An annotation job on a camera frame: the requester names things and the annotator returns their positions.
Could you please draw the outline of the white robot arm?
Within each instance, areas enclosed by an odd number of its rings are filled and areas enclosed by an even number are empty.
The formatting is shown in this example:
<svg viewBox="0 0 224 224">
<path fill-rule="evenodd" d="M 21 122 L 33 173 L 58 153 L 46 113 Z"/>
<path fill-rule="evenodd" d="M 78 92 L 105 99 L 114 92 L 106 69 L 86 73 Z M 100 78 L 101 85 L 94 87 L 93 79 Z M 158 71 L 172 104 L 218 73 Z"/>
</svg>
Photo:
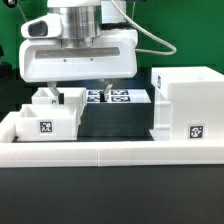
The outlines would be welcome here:
<svg viewBox="0 0 224 224">
<path fill-rule="evenodd" d="M 60 81 L 131 78 L 137 73 L 138 34 L 120 21 L 107 24 L 106 0 L 47 0 L 48 13 L 21 27 L 21 78 L 45 82 L 62 104 Z"/>
</svg>

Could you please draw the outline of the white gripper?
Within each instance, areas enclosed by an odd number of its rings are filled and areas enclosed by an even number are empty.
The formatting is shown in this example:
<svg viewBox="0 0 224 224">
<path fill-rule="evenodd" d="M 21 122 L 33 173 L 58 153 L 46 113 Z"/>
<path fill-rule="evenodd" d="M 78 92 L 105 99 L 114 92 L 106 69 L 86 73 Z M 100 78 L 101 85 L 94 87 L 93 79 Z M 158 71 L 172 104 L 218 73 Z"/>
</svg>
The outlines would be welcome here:
<svg viewBox="0 0 224 224">
<path fill-rule="evenodd" d="M 59 81 L 104 80 L 100 102 L 107 102 L 112 79 L 130 78 L 137 73 L 135 48 L 138 34 L 134 29 L 105 30 L 96 38 L 85 40 L 86 46 L 66 46 L 59 15 L 49 13 L 21 27 L 19 49 L 20 75 L 28 83 L 46 82 L 59 104 L 64 94 L 57 89 Z"/>
</svg>

